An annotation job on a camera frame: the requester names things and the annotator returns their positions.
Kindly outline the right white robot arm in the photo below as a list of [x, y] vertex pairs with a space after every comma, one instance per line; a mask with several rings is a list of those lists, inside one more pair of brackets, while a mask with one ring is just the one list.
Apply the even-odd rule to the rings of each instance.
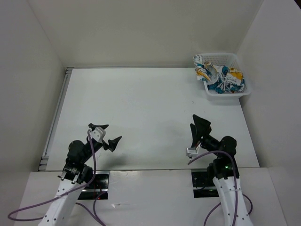
[[218, 140], [210, 135], [211, 122], [193, 115], [190, 124], [192, 134], [191, 147], [187, 148], [186, 156], [190, 159], [188, 164], [210, 154], [216, 158], [207, 167], [206, 179], [215, 185], [219, 196], [219, 204], [206, 216], [204, 225], [212, 212], [221, 206], [226, 226], [252, 226], [251, 210], [248, 210], [241, 189], [240, 174], [235, 160], [237, 141], [235, 138], [225, 136]]

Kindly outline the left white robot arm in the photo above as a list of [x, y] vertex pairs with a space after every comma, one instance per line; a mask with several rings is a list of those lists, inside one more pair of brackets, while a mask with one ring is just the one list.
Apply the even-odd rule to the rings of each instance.
[[92, 186], [96, 176], [96, 152], [101, 148], [114, 152], [121, 136], [104, 141], [108, 125], [90, 123], [87, 142], [74, 140], [69, 144], [68, 154], [55, 197], [40, 221], [40, 226], [64, 226], [84, 188]]

